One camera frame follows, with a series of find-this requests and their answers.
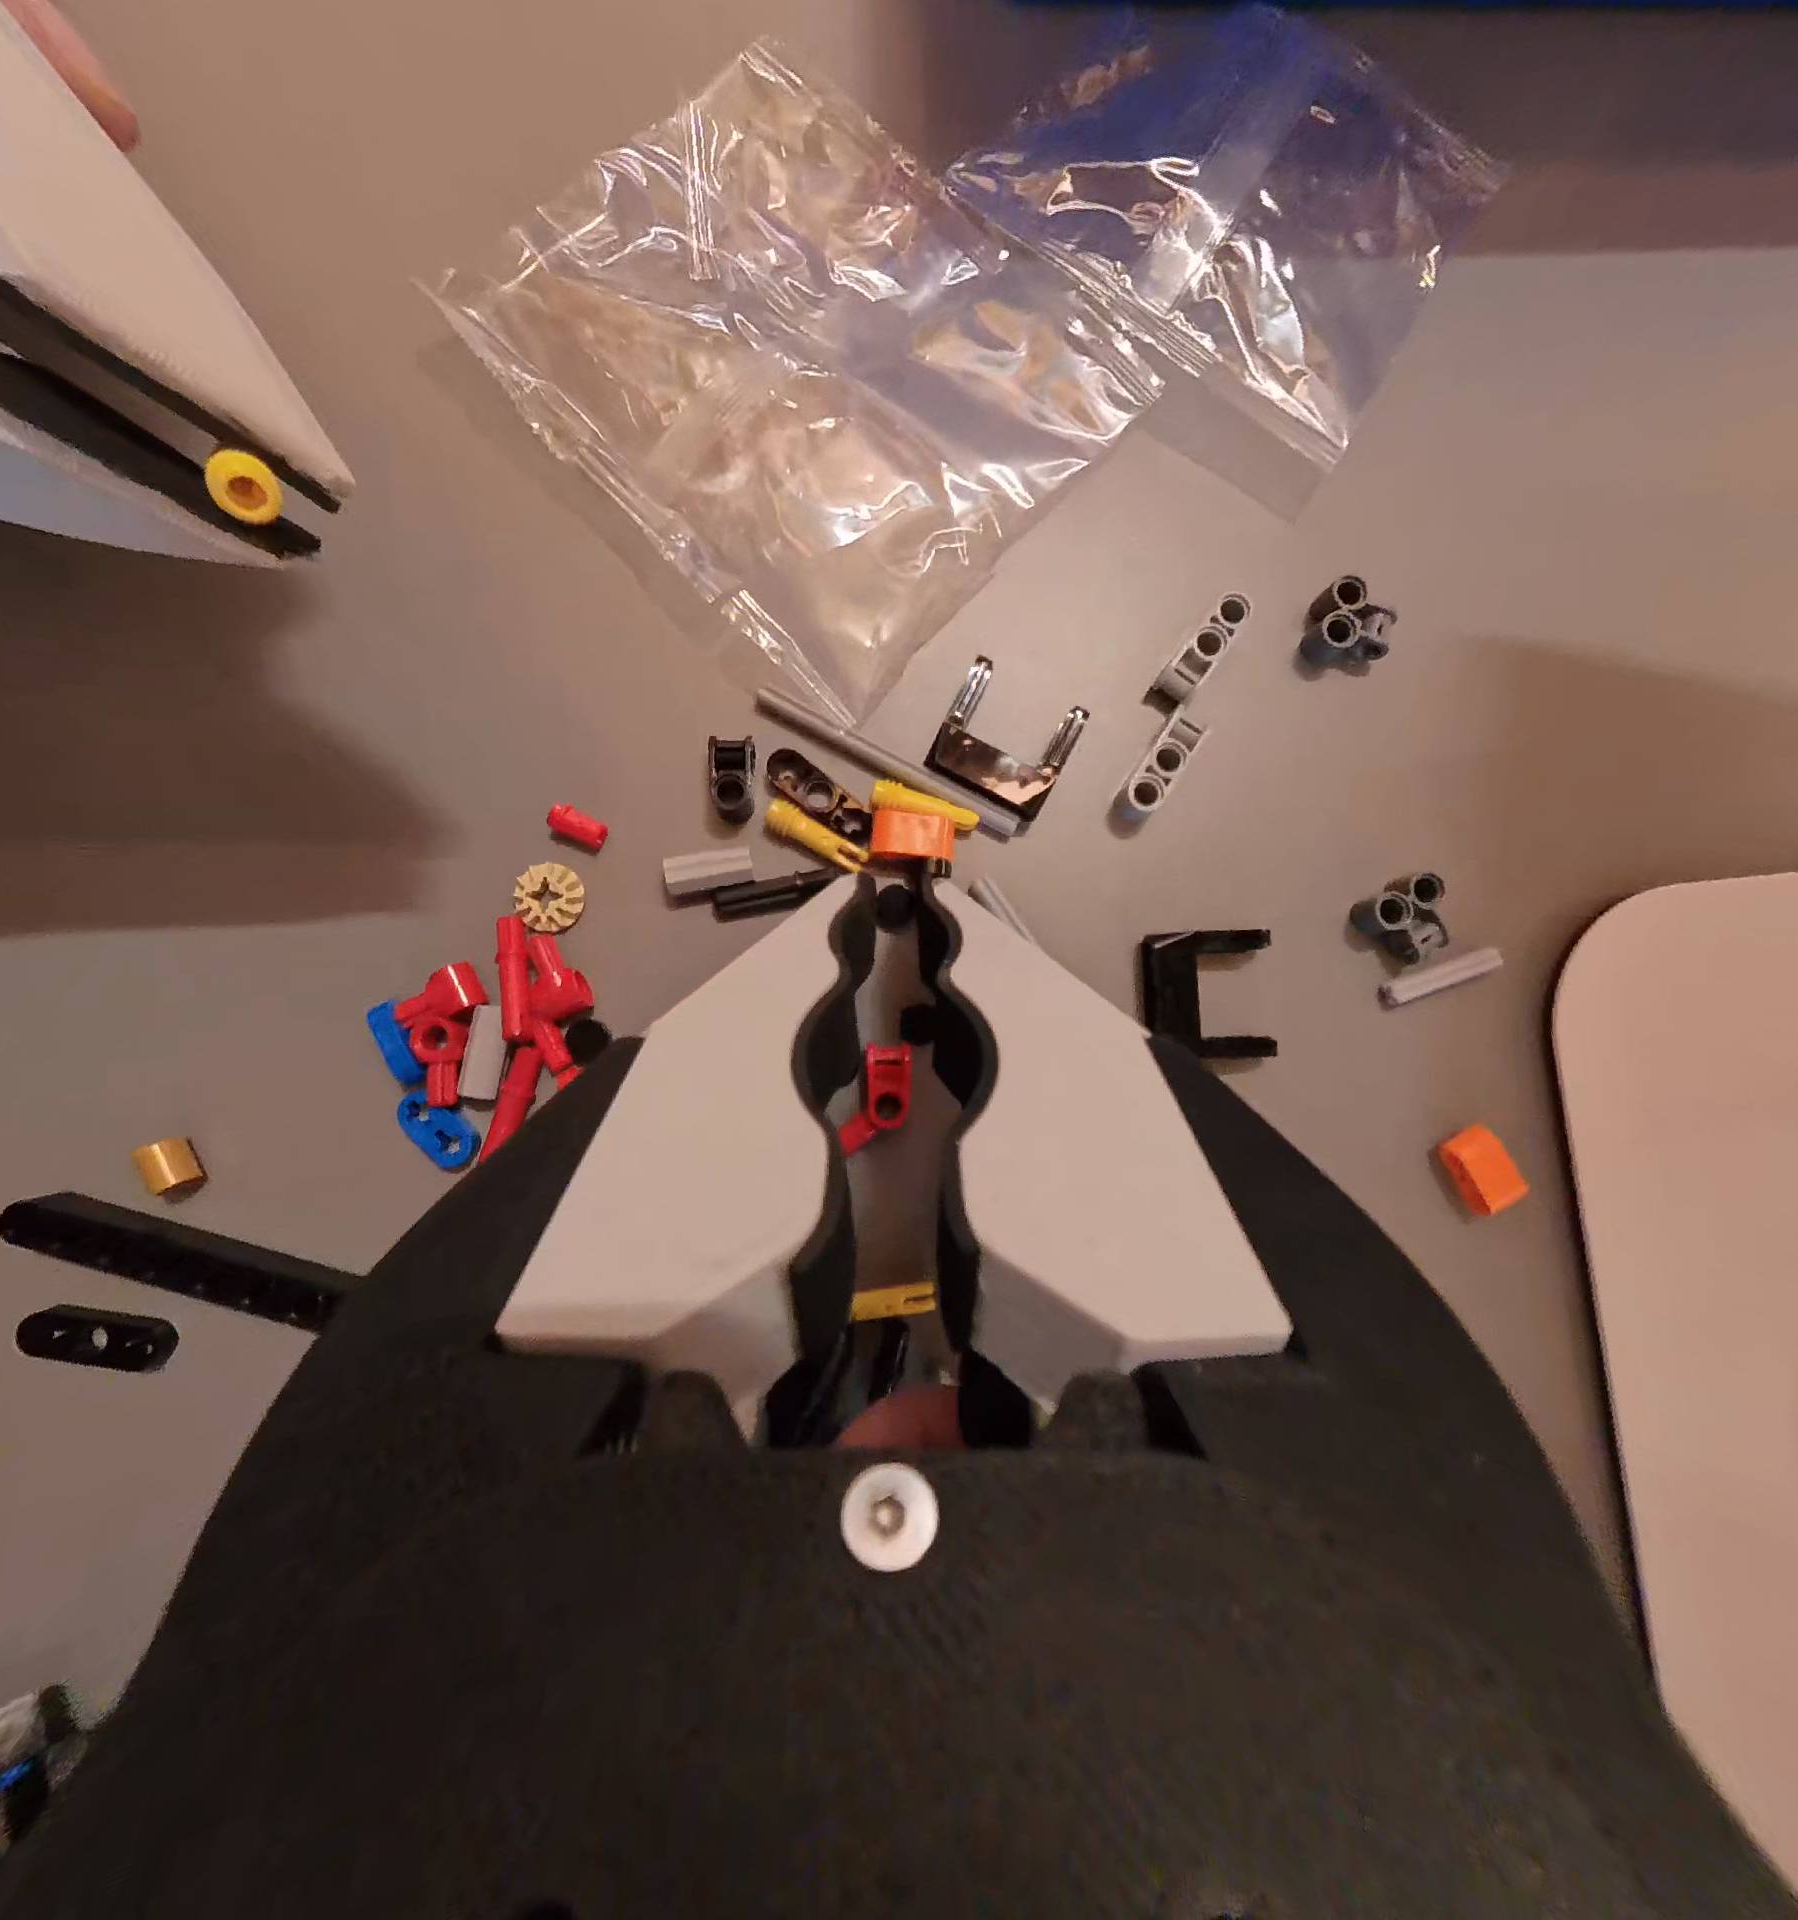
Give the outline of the person's left hand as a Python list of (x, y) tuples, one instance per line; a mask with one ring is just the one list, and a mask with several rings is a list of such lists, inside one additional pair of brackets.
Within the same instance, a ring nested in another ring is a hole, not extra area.
[(86, 107), (111, 143), (122, 154), (134, 154), (142, 143), (139, 115), (68, 14), (54, 2), (2, 2), (2, 8), (82, 107)]

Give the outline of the long grey lego axle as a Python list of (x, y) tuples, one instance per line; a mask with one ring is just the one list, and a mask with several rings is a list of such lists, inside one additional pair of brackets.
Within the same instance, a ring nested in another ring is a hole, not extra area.
[(759, 713), (771, 716), (773, 720), (784, 723), (785, 728), (798, 732), (812, 742), (820, 742), (825, 746), (843, 751), (854, 764), (861, 764), (862, 769), (879, 778), (897, 781), (916, 792), (924, 792), (943, 804), (952, 804), (963, 811), (971, 811), (979, 822), (979, 829), (983, 829), (999, 841), (1015, 838), (1023, 829), (1023, 822), (1015, 811), (1005, 809), (1002, 804), (993, 804), (983, 792), (961, 788), (954, 781), (935, 775), (933, 769), (906, 756), (890, 755), (885, 746), (875, 745), (862, 732), (838, 727), (821, 707), (814, 707), (773, 687), (755, 690), (753, 705)]

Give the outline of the pile of small lego pieces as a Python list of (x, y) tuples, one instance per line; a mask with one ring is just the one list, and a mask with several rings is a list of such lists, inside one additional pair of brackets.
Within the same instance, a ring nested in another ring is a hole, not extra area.
[[(957, 799), (947, 781), (890, 760), (853, 733), (834, 733), (834, 742), (879, 775), (871, 804), (853, 799), (796, 751), (775, 751), (767, 764), (773, 823), (791, 829), (798, 845), (820, 854), (820, 870), (758, 887), (743, 854), (731, 873), (714, 864), (689, 878), (683, 864), (669, 864), (668, 887), (674, 896), (718, 896), (718, 917), (739, 919), (798, 903), (808, 887), (829, 882), (834, 853), (844, 870), (862, 868), (874, 853), (885, 849), (879, 836), (885, 814), (944, 819), (943, 856), (951, 856), (952, 833), (1012, 833), (1007, 811), (975, 809)], [(543, 1073), (556, 1086), (581, 1076), (581, 1058), (564, 1026), (587, 1017), (596, 996), (556, 945), (556, 935), (573, 926), (581, 910), (583, 882), (561, 864), (533, 864), (520, 873), (510, 909), (495, 922), (493, 996), (483, 989), (477, 968), (461, 963), (430, 973), (415, 996), (368, 1009), (369, 1035), (401, 1086), (398, 1125), (436, 1168), (461, 1170), (510, 1140)]]

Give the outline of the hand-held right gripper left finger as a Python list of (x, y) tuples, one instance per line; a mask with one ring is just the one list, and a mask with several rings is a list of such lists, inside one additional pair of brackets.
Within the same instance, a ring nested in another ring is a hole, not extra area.
[(767, 1445), (821, 1445), (857, 1221), (829, 1107), (857, 1084), (871, 879), (826, 882), (657, 1019), (520, 1264), (501, 1350), (708, 1376)]

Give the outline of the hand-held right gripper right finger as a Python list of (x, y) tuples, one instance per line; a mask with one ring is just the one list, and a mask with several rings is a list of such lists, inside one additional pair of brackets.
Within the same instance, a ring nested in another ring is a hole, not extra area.
[(1291, 1316), (1148, 1035), (947, 879), (916, 896), (940, 1313), (1037, 1411), (1078, 1376), (1267, 1358)]

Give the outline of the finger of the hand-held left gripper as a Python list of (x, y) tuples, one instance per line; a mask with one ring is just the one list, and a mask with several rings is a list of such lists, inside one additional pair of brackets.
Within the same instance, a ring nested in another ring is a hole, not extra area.
[(189, 458), (62, 374), (0, 348), (0, 520), (179, 559), (270, 568), (320, 553), (285, 514), (229, 514)]
[(189, 458), (247, 446), (293, 509), (355, 487), (256, 324), (0, 5), (0, 348)]

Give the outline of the light grey lego beam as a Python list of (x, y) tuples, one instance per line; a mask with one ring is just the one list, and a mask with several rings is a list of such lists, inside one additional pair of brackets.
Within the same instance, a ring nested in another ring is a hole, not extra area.
[(1228, 655), (1247, 615), (1251, 597), (1245, 592), (1229, 589), (1220, 595), (1207, 615), (1174, 643), (1151, 678), (1145, 698), (1163, 707), (1187, 705)]
[(1145, 826), (1168, 800), (1174, 782), (1180, 781), (1204, 737), (1207, 728), (1200, 720), (1184, 713), (1168, 718), (1114, 792), (1109, 819), (1119, 829)]

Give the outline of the white monitor stand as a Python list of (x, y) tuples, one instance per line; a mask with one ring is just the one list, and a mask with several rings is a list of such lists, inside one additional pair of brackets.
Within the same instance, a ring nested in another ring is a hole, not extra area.
[(1798, 873), (1606, 910), (1550, 1050), (1656, 1689), (1798, 1891)]

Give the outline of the black forked lego piece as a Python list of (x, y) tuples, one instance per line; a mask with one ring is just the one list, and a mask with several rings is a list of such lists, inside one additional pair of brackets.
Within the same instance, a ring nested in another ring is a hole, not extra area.
[(1042, 755), (1012, 756), (971, 728), (992, 678), (993, 660), (975, 656), (935, 732), (926, 751), (926, 769), (985, 796), (992, 804), (999, 804), (1012, 822), (1030, 826), (1078, 746), (1088, 720), (1088, 707), (1066, 707)]
[(1200, 965), (1258, 954), (1272, 945), (1264, 926), (1154, 932), (1138, 945), (1141, 1021), (1201, 1062), (1245, 1066), (1276, 1058), (1264, 1035), (1207, 1035), (1200, 1009)]

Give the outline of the dark grey lego connector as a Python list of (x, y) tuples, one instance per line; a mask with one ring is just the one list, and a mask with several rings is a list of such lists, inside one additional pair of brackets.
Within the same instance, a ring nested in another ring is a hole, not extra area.
[(1347, 909), (1347, 924), (1394, 963), (1413, 968), (1450, 942), (1441, 917), (1442, 896), (1445, 882), (1439, 873), (1399, 876), (1386, 887), (1355, 900)]
[(1373, 664), (1392, 652), (1394, 607), (1371, 597), (1363, 574), (1338, 574), (1313, 600), (1296, 642), (1310, 666)]

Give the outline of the long black lego beam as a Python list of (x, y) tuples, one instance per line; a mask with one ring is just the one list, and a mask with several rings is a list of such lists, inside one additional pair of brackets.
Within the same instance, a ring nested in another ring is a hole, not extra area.
[(0, 1239), (93, 1273), (317, 1334), (361, 1275), (76, 1190), (16, 1198)]

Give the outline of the short light grey lego axle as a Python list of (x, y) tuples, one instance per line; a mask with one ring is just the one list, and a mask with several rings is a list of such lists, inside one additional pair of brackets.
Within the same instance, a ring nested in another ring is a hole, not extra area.
[(1472, 947), (1448, 958), (1419, 958), (1403, 973), (1394, 973), (1376, 989), (1376, 1001), (1385, 1009), (1403, 1009), (1407, 1003), (1448, 994), (1469, 986), (1478, 977), (1496, 973), (1504, 958), (1496, 947)]

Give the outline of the clear plastic bag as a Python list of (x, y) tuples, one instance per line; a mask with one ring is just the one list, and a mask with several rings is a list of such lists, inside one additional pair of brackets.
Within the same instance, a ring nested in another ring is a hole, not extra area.
[(767, 39), (430, 301), (536, 443), (838, 718), (1160, 389), (1062, 270)]
[(1157, 437), (1290, 518), (1504, 179), (1274, 5), (1119, 18), (943, 172), (1160, 366)]

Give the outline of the short black lego beam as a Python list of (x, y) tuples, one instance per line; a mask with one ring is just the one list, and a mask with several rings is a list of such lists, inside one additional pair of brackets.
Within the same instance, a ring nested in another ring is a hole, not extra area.
[(57, 1303), (25, 1313), (16, 1324), (12, 1345), (25, 1358), (149, 1376), (177, 1353), (179, 1329), (156, 1313)]

